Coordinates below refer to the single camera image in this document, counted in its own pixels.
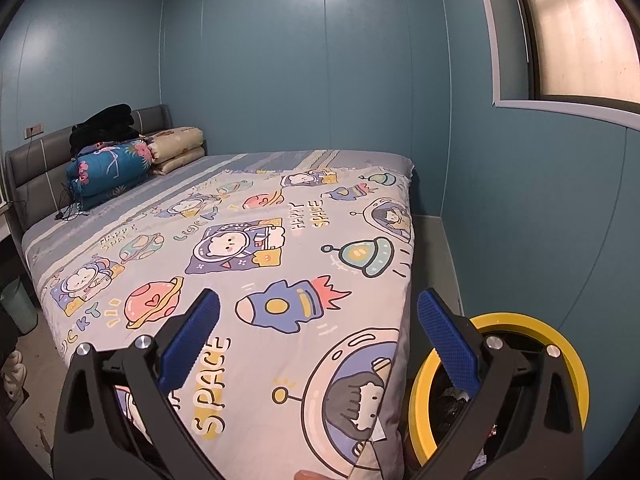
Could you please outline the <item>person's right hand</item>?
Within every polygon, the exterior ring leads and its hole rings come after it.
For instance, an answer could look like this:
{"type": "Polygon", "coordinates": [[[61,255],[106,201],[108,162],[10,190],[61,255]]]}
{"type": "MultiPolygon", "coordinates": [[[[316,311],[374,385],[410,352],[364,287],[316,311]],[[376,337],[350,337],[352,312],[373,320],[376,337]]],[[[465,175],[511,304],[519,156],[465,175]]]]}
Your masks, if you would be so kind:
{"type": "Polygon", "coordinates": [[[318,472],[310,470],[299,470],[294,474],[294,480],[332,480],[325,474],[319,474],[318,472]]]}

